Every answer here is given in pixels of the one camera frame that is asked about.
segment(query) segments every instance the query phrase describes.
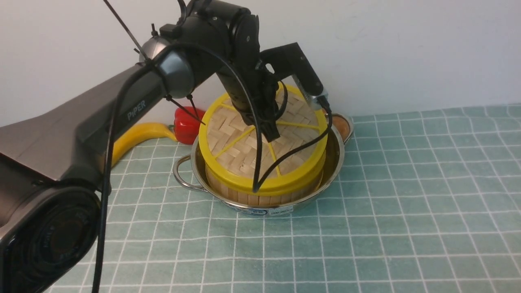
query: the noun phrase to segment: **bamboo steamer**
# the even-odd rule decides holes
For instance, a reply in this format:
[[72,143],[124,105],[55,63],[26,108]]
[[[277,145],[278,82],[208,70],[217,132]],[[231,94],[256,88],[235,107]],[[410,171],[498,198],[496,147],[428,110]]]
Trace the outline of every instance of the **bamboo steamer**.
[[[280,138],[263,138],[260,176],[279,157],[319,136],[327,128],[322,111],[312,110],[300,91],[288,88],[286,112],[277,121]],[[283,101],[282,87],[276,100]],[[199,145],[209,185],[223,197],[251,206],[280,205],[298,200],[316,190],[322,179],[327,136],[320,142],[284,160],[272,171],[257,193],[253,193],[257,140],[232,106],[228,94],[217,99],[203,117]]]

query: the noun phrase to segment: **yellow banana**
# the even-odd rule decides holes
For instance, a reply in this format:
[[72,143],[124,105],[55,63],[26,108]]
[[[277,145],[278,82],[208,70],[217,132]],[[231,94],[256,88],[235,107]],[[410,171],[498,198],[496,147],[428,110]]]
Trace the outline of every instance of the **yellow banana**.
[[142,143],[145,140],[154,138],[171,138],[177,141],[176,136],[168,128],[161,123],[141,123],[132,126],[127,132],[119,137],[114,143],[112,152],[112,167],[126,154],[131,148]]

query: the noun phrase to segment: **black robotic arm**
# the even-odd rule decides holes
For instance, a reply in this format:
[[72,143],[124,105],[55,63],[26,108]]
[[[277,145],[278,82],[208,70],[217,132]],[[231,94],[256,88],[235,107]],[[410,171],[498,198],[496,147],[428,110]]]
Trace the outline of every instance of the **black robotic arm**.
[[[298,44],[260,51],[244,7],[193,0],[187,17],[143,44],[140,62],[43,114],[0,128],[0,292],[43,292],[91,248],[100,226],[111,115],[125,133],[160,100],[180,99],[213,74],[248,125],[279,137],[278,82],[293,76],[311,107],[327,97]],[[274,73],[267,70],[271,64]]]

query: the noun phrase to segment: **tiled tablecloth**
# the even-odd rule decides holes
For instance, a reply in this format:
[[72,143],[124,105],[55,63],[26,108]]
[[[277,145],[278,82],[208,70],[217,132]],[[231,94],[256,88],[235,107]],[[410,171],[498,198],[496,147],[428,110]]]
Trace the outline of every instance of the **tiled tablecloth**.
[[[112,175],[102,292],[521,292],[521,106],[353,120],[337,180],[279,218],[180,187],[190,146],[134,148]],[[51,292],[90,292],[93,251]]]

